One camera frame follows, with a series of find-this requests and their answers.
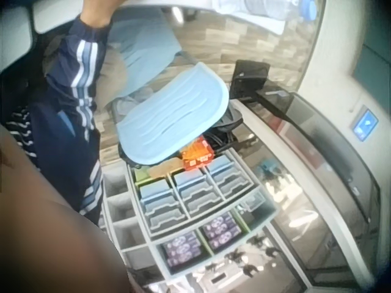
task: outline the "wooden floor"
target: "wooden floor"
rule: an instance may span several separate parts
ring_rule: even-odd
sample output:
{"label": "wooden floor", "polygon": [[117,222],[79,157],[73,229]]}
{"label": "wooden floor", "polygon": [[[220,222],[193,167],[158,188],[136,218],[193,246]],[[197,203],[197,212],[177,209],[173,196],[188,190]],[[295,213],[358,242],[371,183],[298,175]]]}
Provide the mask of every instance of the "wooden floor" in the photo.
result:
{"label": "wooden floor", "polygon": [[[317,1],[322,8],[323,0]],[[235,62],[247,59],[267,62],[271,65],[269,79],[289,91],[295,91],[308,64],[320,23],[320,15],[312,23],[289,21],[282,35],[275,35],[266,29],[245,23],[230,16],[211,12],[200,12],[196,20],[173,30],[184,51],[207,64],[227,84],[231,81]],[[150,87],[157,91],[182,71],[191,68],[181,57],[177,57]],[[118,138],[109,113],[95,115],[101,131],[102,165],[119,160]]]}

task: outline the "navy blue jacket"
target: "navy blue jacket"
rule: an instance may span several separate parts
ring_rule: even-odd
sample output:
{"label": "navy blue jacket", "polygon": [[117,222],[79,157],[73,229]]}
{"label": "navy blue jacket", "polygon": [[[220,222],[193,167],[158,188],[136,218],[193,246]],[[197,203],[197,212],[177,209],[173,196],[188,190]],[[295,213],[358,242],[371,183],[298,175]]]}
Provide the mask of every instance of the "navy blue jacket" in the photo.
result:
{"label": "navy blue jacket", "polygon": [[103,198],[100,133],[93,120],[95,82],[108,32],[109,27],[92,29],[77,18],[46,77],[48,90],[19,107],[5,124],[42,175],[95,224]]}

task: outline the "striped sleeve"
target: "striped sleeve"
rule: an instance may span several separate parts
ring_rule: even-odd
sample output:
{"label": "striped sleeve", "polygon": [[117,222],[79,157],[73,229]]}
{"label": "striped sleeve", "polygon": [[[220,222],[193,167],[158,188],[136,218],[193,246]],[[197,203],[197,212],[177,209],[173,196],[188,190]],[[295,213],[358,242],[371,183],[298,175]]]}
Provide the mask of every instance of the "striped sleeve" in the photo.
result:
{"label": "striped sleeve", "polygon": [[95,83],[106,54],[108,32],[109,27],[93,29],[77,18],[46,77],[50,90],[57,92],[61,108],[81,126],[86,140],[95,128]]}

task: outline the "blue screen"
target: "blue screen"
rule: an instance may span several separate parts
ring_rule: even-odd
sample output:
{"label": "blue screen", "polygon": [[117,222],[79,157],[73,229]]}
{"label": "blue screen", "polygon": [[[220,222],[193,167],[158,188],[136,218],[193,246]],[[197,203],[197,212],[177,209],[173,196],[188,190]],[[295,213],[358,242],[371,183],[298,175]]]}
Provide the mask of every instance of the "blue screen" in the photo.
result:
{"label": "blue screen", "polygon": [[362,142],[367,139],[372,130],[374,130],[375,126],[378,124],[378,119],[375,115],[369,110],[366,110],[361,119],[357,122],[353,131],[355,135]]}

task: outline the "orange package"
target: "orange package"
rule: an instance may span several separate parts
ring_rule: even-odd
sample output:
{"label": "orange package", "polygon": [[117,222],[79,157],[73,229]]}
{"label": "orange package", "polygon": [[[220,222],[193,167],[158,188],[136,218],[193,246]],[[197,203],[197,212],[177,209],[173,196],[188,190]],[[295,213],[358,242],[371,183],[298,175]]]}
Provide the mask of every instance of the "orange package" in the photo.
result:
{"label": "orange package", "polygon": [[203,136],[182,148],[180,153],[186,171],[205,166],[214,158],[214,151]]}

